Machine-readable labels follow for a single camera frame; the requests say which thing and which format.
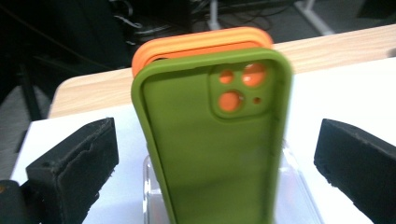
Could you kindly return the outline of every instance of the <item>transparent holder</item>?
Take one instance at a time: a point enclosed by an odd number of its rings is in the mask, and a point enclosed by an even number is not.
[[[143,172],[143,213],[145,224],[169,224],[163,195],[149,156],[144,161]],[[288,147],[283,148],[279,166],[275,223],[323,223],[304,182],[303,175],[299,171],[297,162]]]

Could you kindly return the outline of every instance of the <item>white surface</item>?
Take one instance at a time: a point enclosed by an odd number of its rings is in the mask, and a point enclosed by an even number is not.
[[[313,158],[323,118],[358,126],[396,145],[396,59],[386,59],[294,77],[286,139],[299,162],[325,223],[372,223],[317,171]],[[84,223],[143,223],[143,160],[146,141],[131,105],[31,124],[12,179],[82,125],[113,117],[120,164],[100,191]]]

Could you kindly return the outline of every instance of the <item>orange phone case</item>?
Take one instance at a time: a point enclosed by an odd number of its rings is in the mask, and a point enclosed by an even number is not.
[[[230,49],[263,47],[271,49],[273,40],[263,30],[253,27],[178,35],[151,40],[142,45],[132,60],[133,76],[147,64],[166,58],[220,52]]]

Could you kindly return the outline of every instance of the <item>green phone case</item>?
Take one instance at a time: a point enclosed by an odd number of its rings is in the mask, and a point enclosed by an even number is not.
[[[273,222],[290,83],[263,48],[141,70],[132,98],[171,223]]]

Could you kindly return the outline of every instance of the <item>silicone case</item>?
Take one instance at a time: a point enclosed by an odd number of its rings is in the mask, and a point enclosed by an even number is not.
[[[290,82],[287,60],[264,48],[139,73],[134,108],[171,223],[272,223]]]
[[[178,35],[151,40],[142,45],[132,60],[133,76],[147,64],[165,58],[220,52],[230,49],[263,47],[273,45],[271,36],[253,27],[237,27],[190,35]]]

